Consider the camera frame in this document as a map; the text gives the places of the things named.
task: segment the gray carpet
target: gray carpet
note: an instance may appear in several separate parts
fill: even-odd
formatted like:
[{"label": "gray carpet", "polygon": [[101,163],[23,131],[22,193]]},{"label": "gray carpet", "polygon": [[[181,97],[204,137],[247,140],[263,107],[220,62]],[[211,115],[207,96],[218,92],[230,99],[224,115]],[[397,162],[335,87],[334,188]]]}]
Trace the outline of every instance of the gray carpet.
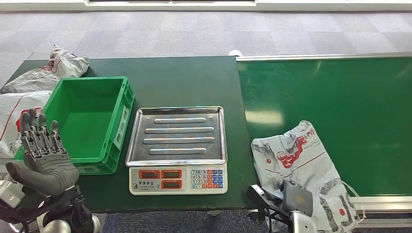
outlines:
[{"label": "gray carpet", "polygon": [[[244,55],[412,52],[411,42],[412,13],[0,13],[0,86],[24,60],[48,59],[55,43],[79,56],[114,58],[227,55],[233,49]],[[245,211],[99,217],[105,233],[266,229],[248,221]],[[0,232],[10,231],[0,223]]]}]

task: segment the crumpled plastic bag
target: crumpled plastic bag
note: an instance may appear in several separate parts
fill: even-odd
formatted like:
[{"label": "crumpled plastic bag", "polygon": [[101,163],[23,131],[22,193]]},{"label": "crumpled plastic bag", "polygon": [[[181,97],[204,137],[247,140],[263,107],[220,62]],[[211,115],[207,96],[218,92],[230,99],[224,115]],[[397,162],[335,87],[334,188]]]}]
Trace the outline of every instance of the crumpled plastic bag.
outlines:
[{"label": "crumpled plastic bag", "polygon": [[[295,181],[313,194],[318,232],[346,233],[357,226],[353,203],[312,124],[301,121],[284,135],[252,141],[255,169],[262,188],[283,199],[283,181]],[[282,224],[272,224],[277,232]]]},{"label": "crumpled plastic bag", "polygon": [[21,146],[21,115],[34,108],[38,116],[51,94],[34,91],[0,95],[0,159],[13,158]]},{"label": "crumpled plastic bag", "polygon": [[63,78],[79,78],[86,73],[89,59],[77,57],[54,45],[46,66],[32,69],[3,87],[2,93],[53,91]]}]

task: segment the scale keypad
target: scale keypad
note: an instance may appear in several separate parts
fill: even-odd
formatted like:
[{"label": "scale keypad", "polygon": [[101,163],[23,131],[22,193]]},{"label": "scale keypad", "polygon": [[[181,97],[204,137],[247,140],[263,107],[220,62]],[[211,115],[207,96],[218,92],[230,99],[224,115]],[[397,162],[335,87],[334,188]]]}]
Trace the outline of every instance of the scale keypad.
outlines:
[{"label": "scale keypad", "polygon": [[191,170],[191,188],[223,188],[223,170]]}]

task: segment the electronic weighing scale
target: electronic weighing scale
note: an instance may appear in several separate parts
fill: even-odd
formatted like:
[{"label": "electronic weighing scale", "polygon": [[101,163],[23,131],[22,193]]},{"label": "electronic weighing scale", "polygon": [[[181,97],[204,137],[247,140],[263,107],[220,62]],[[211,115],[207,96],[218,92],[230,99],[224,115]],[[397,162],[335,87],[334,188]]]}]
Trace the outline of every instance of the electronic weighing scale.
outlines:
[{"label": "electronic weighing scale", "polygon": [[126,165],[133,195],[227,191],[223,108],[142,108]]}]

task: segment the stainless steel tray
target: stainless steel tray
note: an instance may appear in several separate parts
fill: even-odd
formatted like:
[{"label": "stainless steel tray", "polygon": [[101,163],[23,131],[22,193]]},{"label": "stainless steel tray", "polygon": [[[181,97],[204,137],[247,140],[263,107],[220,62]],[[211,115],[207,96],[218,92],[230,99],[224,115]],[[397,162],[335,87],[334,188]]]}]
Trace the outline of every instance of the stainless steel tray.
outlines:
[{"label": "stainless steel tray", "polygon": [[127,166],[226,163],[223,108],[142,108],[137,111]]}]

